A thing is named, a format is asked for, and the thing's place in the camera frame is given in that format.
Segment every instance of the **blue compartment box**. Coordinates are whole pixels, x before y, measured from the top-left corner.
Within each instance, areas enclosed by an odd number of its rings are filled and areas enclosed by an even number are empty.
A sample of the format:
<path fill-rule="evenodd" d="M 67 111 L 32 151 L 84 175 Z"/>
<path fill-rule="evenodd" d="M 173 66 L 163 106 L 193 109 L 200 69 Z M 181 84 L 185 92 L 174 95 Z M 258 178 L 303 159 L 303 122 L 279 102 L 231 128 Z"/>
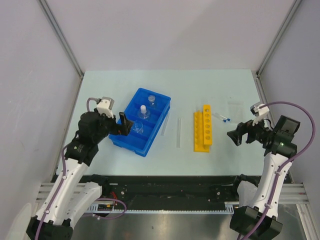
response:
<path fill-rule="evenodd" d="M 155 107 L 150 107 L 148 100 L 150 95 L 155 96 Z M 170 100 L 171 98 L 168 96 L 139 88 L 124 113 L 129 120 L 139 121 L 143 124 L 143 133 L 140 134 L 131 130 L 128 136 L 109 135 L 113 144 L 145 157 L 170 109 Z M 146 109 L 150 111 L 149 118 L 142 119 L 138 116 L 141 105 L 145 105 Z"/>

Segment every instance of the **white wall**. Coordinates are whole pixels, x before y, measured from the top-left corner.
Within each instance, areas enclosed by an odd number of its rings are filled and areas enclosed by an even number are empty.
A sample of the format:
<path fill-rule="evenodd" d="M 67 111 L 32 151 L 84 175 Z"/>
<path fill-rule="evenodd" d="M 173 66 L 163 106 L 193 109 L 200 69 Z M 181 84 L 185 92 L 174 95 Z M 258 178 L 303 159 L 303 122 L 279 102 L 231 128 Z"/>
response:
<path fill-rule="evenodd" d="M 0 239 L 56 163 L 80 79 L 36 0 L 0 7 Z"/>
<path fill-rule="evenodd" d="M 85 70 L 257 70 L 294 0 L 48 0 Z"/>
<path fill-rule="evenodd" d="M 294 180 L 303 182 L 312 210 L 320 224 L 320 1 L 305 0 L 283 40 L 262 73 L 268 102 L 290 101 L 305 107 L 314 117 L 317 134 L 309 150 L 292 165 Z M 290 106 L 271 107 L 273 115 L 283 114 L 301 121 L 295 137 L 301 150 L 311 135 L 310 121 Z"/>

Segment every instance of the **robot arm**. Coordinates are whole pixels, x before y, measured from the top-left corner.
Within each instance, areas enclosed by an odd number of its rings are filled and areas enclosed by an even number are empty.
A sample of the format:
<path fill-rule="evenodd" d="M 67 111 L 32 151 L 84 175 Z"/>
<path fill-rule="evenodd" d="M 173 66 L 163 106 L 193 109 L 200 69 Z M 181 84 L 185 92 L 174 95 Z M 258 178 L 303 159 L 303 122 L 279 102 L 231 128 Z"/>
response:
<path fill-rule="evenodd" d="M 88 207 L 101 195 L 110 192 L 106 177 L 92 175 L 82 192 L 71 200 L 78 182 L 99 150 L 98 144 L 108 134 L 127 136 L 131 130 L 133 122 L 123 112 L 119 113 L 121 124 L 116 123 L 113 104 L 113 99 L 103 97 L 94 111 L 81 115 L 78 131 L 65 147 L 65 155 L 62 153 L 63 170 L 28 225 L 26 233 L 32 240 L 71 239 L 73 228 Z"/>
<path fill-rule="evenodd" d="M 239 208 L 232 216 L 231 229 L 246 235 L 258 222 L 265 208 L 269 208 L 262 224 L 251 235 L 250 239 L 253 240 L 271 240 L 281 232 L 282 224 L 277 221 L 278 202 L 285 176 L 292 163 L 288 163 L 280 172 L 277 171 L 279 166 L 297 153 L 297 146 L 291 141 L 300 126 L 300 122 L 282 115 L 273 130 L 265 127 L 263 120 L 269 109 L 260 108 L 262 105 L 251 107 L 251 112 L 256 116 L 254 120 L 241 122 L 236 130 L 227 133 L 237 146 L 241 145 L 243 135 L 247 134 L 247 144 L 258 141 L 265 149 L 259 184 L 250 181 L 245 175 L 238 177 L 234 183 L 239 195 Z M 279 175 L 279 178 L 274 186 L 276 175 Z M 275 191 L 272 202 L 268 204 L 272 191 Z"/>

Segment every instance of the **vial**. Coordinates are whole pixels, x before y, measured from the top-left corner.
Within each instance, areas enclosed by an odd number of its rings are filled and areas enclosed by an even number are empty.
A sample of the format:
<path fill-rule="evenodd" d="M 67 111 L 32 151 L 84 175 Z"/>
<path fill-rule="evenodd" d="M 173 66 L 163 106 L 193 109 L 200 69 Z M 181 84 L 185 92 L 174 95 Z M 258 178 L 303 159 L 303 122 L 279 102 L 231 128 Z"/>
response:
<path fill-rule="evenodd" d="M 140 106 L 140 110 L 138 111 L 138 117 L 141 119 L 148 119 L 150 117 L 150 111 L 146 108 L 145 105 Z"/>
<path fill-rule="evenodd" d="M 156 96 L 150 95 L 150 96 L 148 96 L 148 100 L 149 100 L 150 107 L 155 108 L 156 107 Z"/>

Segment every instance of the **workbench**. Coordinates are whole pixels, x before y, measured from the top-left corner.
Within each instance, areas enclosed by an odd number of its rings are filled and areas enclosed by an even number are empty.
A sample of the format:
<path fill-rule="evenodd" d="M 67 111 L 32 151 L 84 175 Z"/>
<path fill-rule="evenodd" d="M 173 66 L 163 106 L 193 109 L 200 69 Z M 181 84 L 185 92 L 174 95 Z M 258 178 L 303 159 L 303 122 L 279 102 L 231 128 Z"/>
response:
<path fill-rule="evenodd" d="M 106 137 L 99 145 L 86 175 L 114 176 L 230 176 L 261 175 L 264 150 L 258 142 L 235 146 L 227 132 L 239 121 L 253 119 L 250 106 L 260 101 L 252 72 L 248 69 L 226 70 L 127 70 L 86 71 L 75 104 L 65 144 L 78 130 L 80 116 L 86 112 L 89 97 L 114 99 L 113 114 L 119 112 L 145 88 L 171 97 L 168 121 L 162 124 L 146 157 L 113 145 Z M 203 105 L 212 113 L 231 117 L 224 123 L 212 117 L 213 145 L 210 153 L 194 152 L 194 115 Z M 90 109 L 96 107 L 92 101 Z M 178 118 L 180 147 L 177 146 Z"/>

